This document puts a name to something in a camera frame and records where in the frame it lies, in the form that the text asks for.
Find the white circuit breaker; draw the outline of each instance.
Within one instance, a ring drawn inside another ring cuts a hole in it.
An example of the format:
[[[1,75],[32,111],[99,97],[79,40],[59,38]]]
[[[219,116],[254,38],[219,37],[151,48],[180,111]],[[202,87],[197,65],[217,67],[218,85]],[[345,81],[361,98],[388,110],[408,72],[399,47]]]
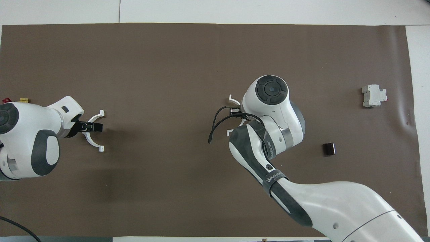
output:
[[[371,108],[380,106],[381,102],[388,100],[387,90],[379,89],[379,85],[372,84],[361,88],[364,93],[363,107]]]

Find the red object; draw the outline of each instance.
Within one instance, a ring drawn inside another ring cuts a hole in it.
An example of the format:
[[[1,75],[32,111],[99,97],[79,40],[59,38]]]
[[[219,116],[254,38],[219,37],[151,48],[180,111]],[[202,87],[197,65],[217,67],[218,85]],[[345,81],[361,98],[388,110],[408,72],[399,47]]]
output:
[[[11,102],[12,100],[9,98],[9,97],[7,97],[7,98],[5,98],[5,99],[3,99],[3,103],[7,103],[7,102]]]

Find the brown table mat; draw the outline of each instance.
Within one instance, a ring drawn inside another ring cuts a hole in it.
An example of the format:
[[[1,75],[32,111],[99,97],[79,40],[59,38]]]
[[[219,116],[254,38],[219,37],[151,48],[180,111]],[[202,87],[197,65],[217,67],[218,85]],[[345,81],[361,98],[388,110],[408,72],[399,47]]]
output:
[[[273,163],[296,183],[365,184],[427,235],[403,26],[88,24],[4,26],[0,94],[66,95],[103,133],[60,141],[46,177],[0,183],[0,214],[46,236],[322,236],[301,227],[232,157],[215,111],[264,74],[284,78],[304,141]],[[388,102],[362,107],[361,87]],[[322,144],[337,154],[324,157]],[[24,234],[2,223],[0,235]]]

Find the yellow object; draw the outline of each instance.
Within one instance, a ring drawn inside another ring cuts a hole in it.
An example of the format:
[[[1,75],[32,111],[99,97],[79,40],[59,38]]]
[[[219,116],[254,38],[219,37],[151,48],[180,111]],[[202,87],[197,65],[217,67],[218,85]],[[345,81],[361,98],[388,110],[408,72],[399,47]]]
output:
[[[22,97],[19,99],[20,102],[28,103],[28,98]]]

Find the white surface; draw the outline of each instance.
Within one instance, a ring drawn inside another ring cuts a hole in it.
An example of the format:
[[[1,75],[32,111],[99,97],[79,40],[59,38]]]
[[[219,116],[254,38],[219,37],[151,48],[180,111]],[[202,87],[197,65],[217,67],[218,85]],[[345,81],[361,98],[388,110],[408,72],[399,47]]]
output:
[[[9,164],[7,163],[7,155],[8,154],[6,149],[0,149],[0,162],[1,162],[0,170],[1,172],[3,172],[4,175],[6,175],[9,178],[19,179],[19,177],[15,176],[10,170]]]
[[[65,112],[61,107],[66,107],[69,111]],[[61,115],[61,128],[63,130],[69,130],[73,127],[75,122],[72,122],[73,118],[77,115],[84,114],[83,108],[76,102],[71,96],[65,96],[59,101],[47,106],[47,108],[55,109]]]
[[[240,106],[240,102],[239,101],[237,101],[236,99],[234,99],[234,98],[231,98],[231,94],[228,96],[228,102],[230,102],[230,103],[232,103],[232,104],[234,104],[234,105],[237,105],[237,106]],[[243,125],[243,123],[246,121],[246,119],[242,119],[242,122],[240,122],[240,124],[239,124],[239,126],[242,126]],[[231,132],[233,132],[233,130],[231,129],[231,130],[227,130],[227,137],[229,137],[230,136],[230,133]]]
[[[14,175],[11,178],[40,177],[31,165],[31,160],[34,158],[33,146],[37,144],[36,135],[40,130],[58,133],[61,128],[61,117],[54,109],[24,102],[10,103],[18,110],[19,118],[13,129],[0,134],[0,140],[4,144],[2,150],[7,150],[8,157],[15,159],[16,162],[14,165],[8,162],[9,169]]]
[[[286,240],[310,240],[327,238],[280,238],[280,237],[114,237],[113,242],[256,242]]]
[[[358,183],[337,181],[322,184],[296,184],[286,178],[277,180],[277,183],[307,212],[312,220],[312,227],[329,237],[332,242],[342,242],[363,224],[386,212],[394,211],[375,191]],[[391,231],[399,238],[419,237],[415,231],[410,231],[410,226],[404,220],[402,222],[397,220],[397,217],[384,218],[383,221],[387,224],[386,231]],[[394,224],[397,225],[395,231],[390,227]],[[358,234],[367,233],[375,234],[369,227],[362,229]],[[359,239],[356,242],[393,242],[389,238],[387,240],[376,238]]]
[[[120,0],[0,0],[2,25],[118,23]]]
[[[268,149],[268,157],[269,159],[273,159],[275,156],[286,151],[287,148],[290,148],[290,147],[287,147],[285,136],[282,134],[281,130],[278,128],[278,125],[273,121],[271,117],[263,116],[261,117],[261,120],[264,123],[264,127],[266,128],[267,133],[272,139],[273,146],[275,146],[274,147],[275,150],[273,150],[272,144],[270,143],[266,144]]]
[[[93,123],[94,121],[96,121],[97,119],[99,119],[99,118],[102,118],[102,117],[104,117],[104,110],[100,110],[100,113],[99,114],[97,114],[97,115],[94,115],[94,116],[92,116],[89,120],[88,120],[88,122],[90,122],[90,123]],[[85,136],[85,138],[86,138],[86,140],[88,141],[88,143],[90,143],[92,146],[95,146],[95,147],[97,147],[98,148],[98,151],[99,152],[103,152],[104,151],[104,146],[101,146],[101,145],[99,145],[99,144],[96,144],[95,142],[94,142],[94,140],[92,140],[92,138],[91,138],[91,134],[90,133],[82,133],[84,136]]]
[[[60,146],[55,136],[49,136],[46,142],[46,162],[50,165],[57,163],[60,156]]]
[[[369,221],[351,233],[344,241],[423,242],[414,229],[396,211],[383,214]]]
[[[425,0],[121,0],[120,22],[428,25]]]
[[[430,231],[430,26],[407,26],[406,36],[411,61],[427,229]]]

